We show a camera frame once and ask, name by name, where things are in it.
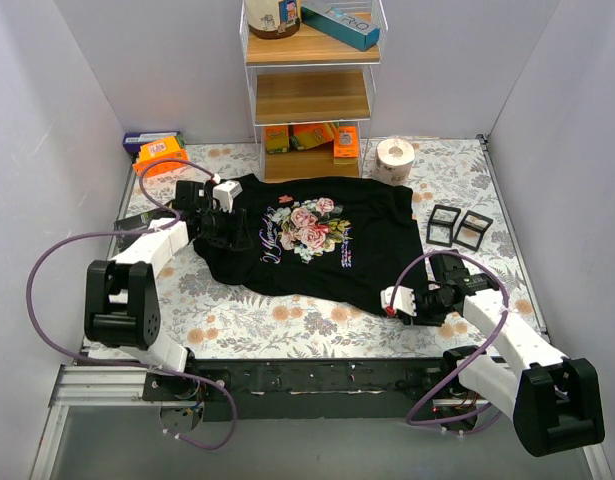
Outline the black floral print t-shirt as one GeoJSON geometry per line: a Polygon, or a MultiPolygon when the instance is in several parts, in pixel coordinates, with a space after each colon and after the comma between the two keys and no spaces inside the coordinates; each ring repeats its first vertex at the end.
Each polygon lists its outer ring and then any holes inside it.
{"type": "Polygon", "coordinates": [[[250,249],[234,252],[197,239],[212,277],[267,296],[305,295],[382,315],[380,294],[427,286],[413,191],[373,179],[322,177],[264,183],[249,174],[235,205],[246,211],[250,249]]]}

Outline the white wire wooden shelf rack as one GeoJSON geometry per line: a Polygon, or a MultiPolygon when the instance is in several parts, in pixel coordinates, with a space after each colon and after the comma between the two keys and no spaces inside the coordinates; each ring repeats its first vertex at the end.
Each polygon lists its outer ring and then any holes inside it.
{"type": "Polygon", "coordinates": [[[261,177],[284,182],[324,176],[359,177],[363,154],[369,149],[368,133],[376,96],[376,78],[388,33],[379,1],[326,1],[331,6],[372,21],[380,27],[378,43],[359,51],[301,21],[299,31],[286,38],[265,40],[249,31],[244,2],[240,13],[240,41],[253,126],[260,148],[261,177]],[[268,154],[264,128],[332,122],[358,128],[358,161],[333,163],[330,143],[287,153],[268,154]]]}

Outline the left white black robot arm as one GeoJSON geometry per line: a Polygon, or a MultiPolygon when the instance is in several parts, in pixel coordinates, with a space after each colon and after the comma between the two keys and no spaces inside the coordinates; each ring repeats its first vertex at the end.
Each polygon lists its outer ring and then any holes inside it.
{"type": "Polygon", "coordinates": [[[241,193],[236,180],[179,181],[168,210],[159,211],[124,251],[108,261],[94,261],[87,269],[87,339],[169,370],[165,387],[180,400],[198,392],[200,377],[187,367],[189,351],[161,329],[156,278],[196,239],[230,251],[251,248],[246,211],[235,206],[241,193]]]}

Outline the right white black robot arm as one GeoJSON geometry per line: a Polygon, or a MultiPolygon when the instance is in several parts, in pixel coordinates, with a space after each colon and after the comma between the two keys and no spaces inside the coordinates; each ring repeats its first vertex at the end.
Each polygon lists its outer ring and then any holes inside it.
{"type": "Polygon", "coordinates": [[[390,317],[416,320],[423,314],[458,313],[486,337],[483,344],[448,350],[439,382],[406,416],[410,426],[433,420],[415,415],[443,390],[451,397],[475,392],[508,417],[525,450],[535,457],[597,445],[605,438],[598,373],[585,358],[572,359],[538,334],[510,305],[503,283],[484,265],[467,269],[471,258],[436,250],[412,261],[430,262],[438,284],[426,292],[397,282],[380,294],[390,317]]]}

